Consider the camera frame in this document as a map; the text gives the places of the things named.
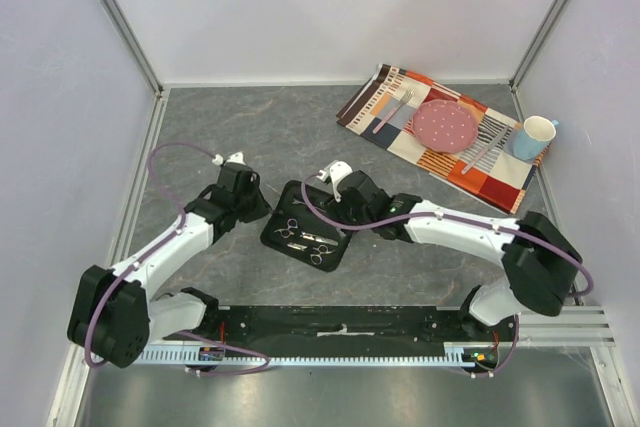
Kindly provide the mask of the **silver thinning scissors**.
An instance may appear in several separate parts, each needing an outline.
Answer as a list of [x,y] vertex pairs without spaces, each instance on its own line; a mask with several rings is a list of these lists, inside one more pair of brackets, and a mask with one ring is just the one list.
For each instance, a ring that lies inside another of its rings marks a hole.
[[302,239],[313,241],[320,244],[326,244],[331,246],[338,246],[338,242],[328,237],[321,236],[319,234],[309,233],[302,231],[296,219],[288,219],[284,228],[274,230],[283,239],[288,239],[292,236],[298,236]]

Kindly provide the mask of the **black zipper tool case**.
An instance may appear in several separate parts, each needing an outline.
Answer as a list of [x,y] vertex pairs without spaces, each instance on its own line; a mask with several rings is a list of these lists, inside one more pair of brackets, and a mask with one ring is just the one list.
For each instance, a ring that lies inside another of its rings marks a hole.
[[301,182],[291,180],[285,184],[260,241],[265,247],[320,271],[333,272],[351,236],[315,216],[301,195]]

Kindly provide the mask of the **black hair clip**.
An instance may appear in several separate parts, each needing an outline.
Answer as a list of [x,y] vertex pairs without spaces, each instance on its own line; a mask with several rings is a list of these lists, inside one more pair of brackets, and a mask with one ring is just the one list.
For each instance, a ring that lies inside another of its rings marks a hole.
[[[315,208],[320,210],[324,210],[325,208],[325,204],[323,202],[314,203],[310,200],[309,203],[311,203]],[[306,205],[306,202],[302,198],[294,197],[292,200],[292,205]]]

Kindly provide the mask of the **silver hair scissors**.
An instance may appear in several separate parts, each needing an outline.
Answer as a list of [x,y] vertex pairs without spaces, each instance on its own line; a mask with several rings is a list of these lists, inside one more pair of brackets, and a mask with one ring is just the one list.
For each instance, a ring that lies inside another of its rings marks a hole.
[[315,267],[319,267],[323,264],[324,258],[334,253],[334,250],[330,249],[327,245],[321,244],[319,246],[307,246],[294,242],[289,242],[286,247],[297,252],[307,253],[308,262]]

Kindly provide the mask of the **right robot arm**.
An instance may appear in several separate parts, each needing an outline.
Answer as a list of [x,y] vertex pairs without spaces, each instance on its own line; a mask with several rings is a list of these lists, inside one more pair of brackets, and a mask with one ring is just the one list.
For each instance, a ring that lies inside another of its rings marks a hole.
[[362,171],[330,176],[332,219],[371,229],[387,240],[430,244],[484,259],[503,278],[474,288],[458,315],[458,328],[477,341],[522,310],[560,314],[582,259],[567,239],[537,212],[522,219],[490,218],[443,208],[410,194],[390,196]]

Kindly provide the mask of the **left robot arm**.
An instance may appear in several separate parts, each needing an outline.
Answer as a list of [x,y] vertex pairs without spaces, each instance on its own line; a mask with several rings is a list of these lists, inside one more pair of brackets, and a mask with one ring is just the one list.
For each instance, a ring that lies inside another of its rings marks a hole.
[[187,261],[213,246],[238,223],[265,217],[270,206],[260,176],[228,162],[216,183],[181,209],[158,237],[129,258],[89,267],[77,288],[67,337],[84,350],[87,364],[131,365],[148,344],[188,331],[208,340],[219,329],[217,301],[193,288],[160,300],[155,294]]

